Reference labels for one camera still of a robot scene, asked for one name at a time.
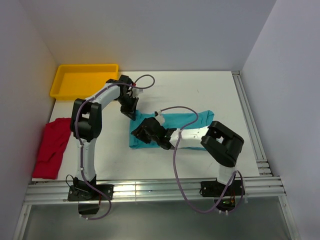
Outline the teal t shirt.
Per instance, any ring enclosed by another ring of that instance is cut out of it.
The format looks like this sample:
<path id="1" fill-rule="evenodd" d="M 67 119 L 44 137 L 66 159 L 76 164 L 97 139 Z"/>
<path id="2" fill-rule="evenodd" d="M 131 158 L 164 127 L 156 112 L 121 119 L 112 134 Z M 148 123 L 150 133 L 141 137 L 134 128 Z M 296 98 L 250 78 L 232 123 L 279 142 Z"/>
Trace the teal t shirt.
<path id="1" fill-rule="evenodd" d="M 198 112 L 197 122 L 187 126 L 185 129 L 196 129 L 208 126 L 214 120 L 215 114 L 211 110 L 206 110 Z M 143 141 L 137 139 L 131 134 L 144 119 L 154 117 L 154 113 L 141 113 L 139 110 L 136 111 L 136 120 L 130 120 L 129 125 L 129 144 L 131 149 L 148 149 L 148 148 L 160 148 L 156 142 L 144 143 Z M 196 118 L 194 113 L 164 113 L 164 128 L 181 128 L 184 125 L 190 123 Z"/>

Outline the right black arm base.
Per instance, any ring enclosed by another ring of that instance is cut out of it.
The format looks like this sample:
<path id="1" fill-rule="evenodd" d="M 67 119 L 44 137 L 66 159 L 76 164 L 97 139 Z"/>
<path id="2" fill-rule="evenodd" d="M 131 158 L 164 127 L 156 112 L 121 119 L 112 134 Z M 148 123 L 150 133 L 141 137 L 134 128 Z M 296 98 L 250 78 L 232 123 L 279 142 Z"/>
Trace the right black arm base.
<path id="1" fill-rule="evenodd" d="M 225 186 L 222 183 L 215 181 L 201 181 L 199 194 L 204 198 L 215 198 L 214 202 L 218 201 Z M 237 206 L 236 197 L 243 198 L 245 196 L 245 188 L 242 185 L 241 180 L 233 180 L 228 186 L 223 199 L 217 205 L 219 211 L 232 211 Z"/>

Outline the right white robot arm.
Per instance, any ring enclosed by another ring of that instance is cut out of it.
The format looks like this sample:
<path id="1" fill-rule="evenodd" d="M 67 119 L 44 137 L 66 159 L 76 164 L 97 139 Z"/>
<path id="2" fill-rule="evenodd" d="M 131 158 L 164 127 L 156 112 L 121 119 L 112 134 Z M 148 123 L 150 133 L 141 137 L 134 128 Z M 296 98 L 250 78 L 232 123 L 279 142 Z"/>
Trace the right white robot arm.
<path id="1" fill-rule="evenodd" d="M 200 128 L 164 128 L 155 117 L 149 117 L 134 129 L 131 134 L 138 140 L 156 143 L 164 150 L 205 149 L 219 164 L 216 183 L 217 191 L 229 194 L 233 188 L 236 163 L 244 139 L 219 121 Z"/>

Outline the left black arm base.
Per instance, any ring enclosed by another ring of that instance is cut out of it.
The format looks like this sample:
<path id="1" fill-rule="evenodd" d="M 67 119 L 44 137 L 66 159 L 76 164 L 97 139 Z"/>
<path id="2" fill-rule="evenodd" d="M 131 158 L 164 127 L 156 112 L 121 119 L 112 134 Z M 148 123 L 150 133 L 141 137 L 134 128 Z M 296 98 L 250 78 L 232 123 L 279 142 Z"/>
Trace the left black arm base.
<path id="1" fill-rule="evenodd" d="M 78 202 L 78 213 L 80 215 L 89 217 L 96 215 L 100 210 L 102 201 L 113 199 L 114 185 L 97 184 L 96 177 L 89 184 L 98 191 L 70 174 L 66 176 L 65 182 L 69 187 L 67 201 Z"/>

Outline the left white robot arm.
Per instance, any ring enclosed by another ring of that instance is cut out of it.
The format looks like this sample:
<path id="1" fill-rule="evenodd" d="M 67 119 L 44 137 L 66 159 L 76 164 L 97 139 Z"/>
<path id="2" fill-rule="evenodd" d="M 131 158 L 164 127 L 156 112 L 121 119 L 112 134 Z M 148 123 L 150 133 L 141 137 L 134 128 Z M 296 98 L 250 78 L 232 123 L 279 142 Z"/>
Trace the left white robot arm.
<path id="1" fill-rule="evenodd" d="M 131 120 L 136 119 L 139 98 L 133 89 L 136 83 L 127 75 L 118 80 L 109 79 L 92 96 L 77 98 L 73 103 L 70 130 L 77 139 L 78 168 L 73 186 L 86 200 L 96 197 L 95 145 L 103 128 L 103 109 L 112 101 L 120 103 L 120 112 Z"/>

